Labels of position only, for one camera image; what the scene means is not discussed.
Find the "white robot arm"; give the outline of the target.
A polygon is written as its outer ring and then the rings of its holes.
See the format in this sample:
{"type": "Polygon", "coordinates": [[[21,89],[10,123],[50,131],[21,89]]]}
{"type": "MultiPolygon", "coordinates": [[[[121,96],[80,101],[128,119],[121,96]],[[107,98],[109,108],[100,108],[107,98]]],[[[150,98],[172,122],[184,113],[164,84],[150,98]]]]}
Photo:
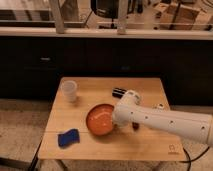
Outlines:
{"type": "Polygon", "coordinates": [[[113,122],[117,125],[142,123],[213,147],[212,115],[148,108],[140,106],[140,101],[136,91],[126,91],[114,107],[113,122]]]}

